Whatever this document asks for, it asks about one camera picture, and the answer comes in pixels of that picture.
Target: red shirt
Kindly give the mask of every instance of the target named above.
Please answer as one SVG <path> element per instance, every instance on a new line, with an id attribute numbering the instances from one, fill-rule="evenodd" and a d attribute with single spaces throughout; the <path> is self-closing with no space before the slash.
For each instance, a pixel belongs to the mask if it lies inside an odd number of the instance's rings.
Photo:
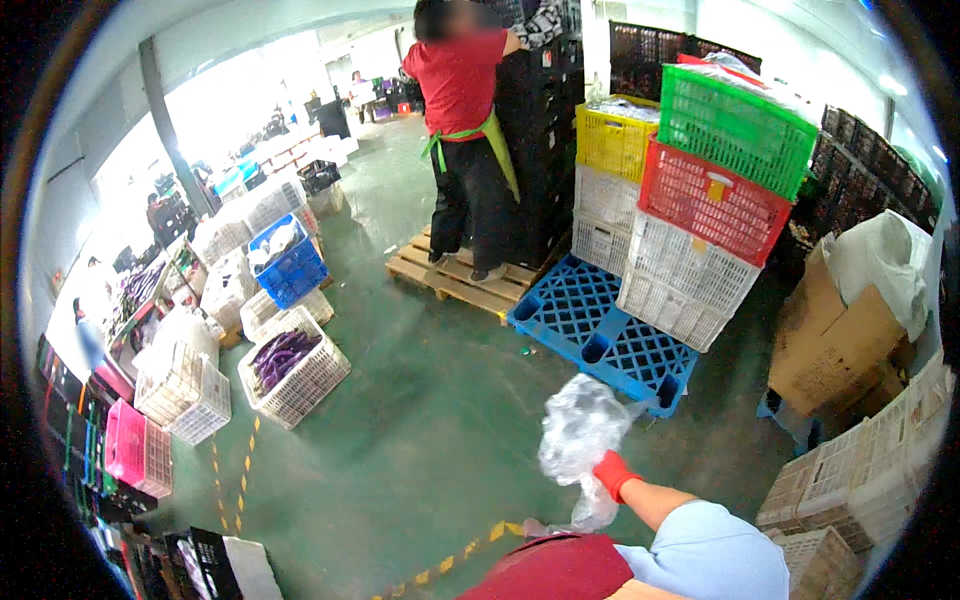
<path id="1" fill-rule="evenodd" d="M 507 30 L 481 32 L 440 44 L 417 42 L 403 70 L 420 82 L 426 128 L 445 135 L 480 127 L 493 109 L 496 66 L 503 60 Z M 483 137 L 482 133 L 455 141 Z"/>

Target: green plastic crate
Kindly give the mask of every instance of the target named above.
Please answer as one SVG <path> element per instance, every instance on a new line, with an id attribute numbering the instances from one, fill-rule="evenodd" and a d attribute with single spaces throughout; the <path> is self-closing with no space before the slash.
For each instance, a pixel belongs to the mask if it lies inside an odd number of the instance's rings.
<path id="1" fill-rule="evenodd" d="M 817 141 L 817 126 L 748 91 L 665 64 L 657 140 L 727 167 L 793 202 Z"/>

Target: light blue sleeve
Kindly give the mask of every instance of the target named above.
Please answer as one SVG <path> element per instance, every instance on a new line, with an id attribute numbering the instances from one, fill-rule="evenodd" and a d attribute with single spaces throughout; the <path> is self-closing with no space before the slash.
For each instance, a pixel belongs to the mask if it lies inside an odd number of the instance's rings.
<path id="1" fill-rule="evenodd" d="M 783 551 L 757 528 L 706 500 L 674 509 L 650 550 L 614 546 L 634 577 L 694 600 L 786 600 Z"/>

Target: wooden pallet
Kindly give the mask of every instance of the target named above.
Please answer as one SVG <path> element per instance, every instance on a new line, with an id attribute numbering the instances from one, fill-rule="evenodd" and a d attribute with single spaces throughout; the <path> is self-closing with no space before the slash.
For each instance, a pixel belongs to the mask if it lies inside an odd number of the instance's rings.
<path id="1" fill-rule="evenodd" d="M 396 256 L 390 257 L 386 264 L 387 273 L 390 277 L 402 275 L 432 287 L 440 300 L 452 296 L 492 312 L 503 325 L 507 324 L 507 311 L 514 307 L 537 278 L 537 274 L 529 269 L 507 265 L 507 273 L 502 279 L 475 283 L 470 281 L 470 274 L 473 273 L 471 251 L 460 249 L 456 257 L 441 260 L 436 269 L 427 262 L 429 253 L 430 226 L 426 226 L 410 240 L 410 244 L 401 248 Z"/>

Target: red plastic crate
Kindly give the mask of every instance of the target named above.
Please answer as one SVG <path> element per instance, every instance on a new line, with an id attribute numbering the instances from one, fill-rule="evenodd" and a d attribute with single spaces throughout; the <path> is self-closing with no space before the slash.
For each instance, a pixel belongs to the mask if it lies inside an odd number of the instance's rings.
<path id="1" fill-rule="evenodd" d="M 640 210 L 763 267 L 791 204 L 768 189 L 650 136 Z"/>
<path id="2" fill-rule="evenodd" d="M 131 486 L 143 481 L 146 467 L 144 444 L 147 418 L 123 400 L 107 412 L 107 448 L 104 468 Z"/>

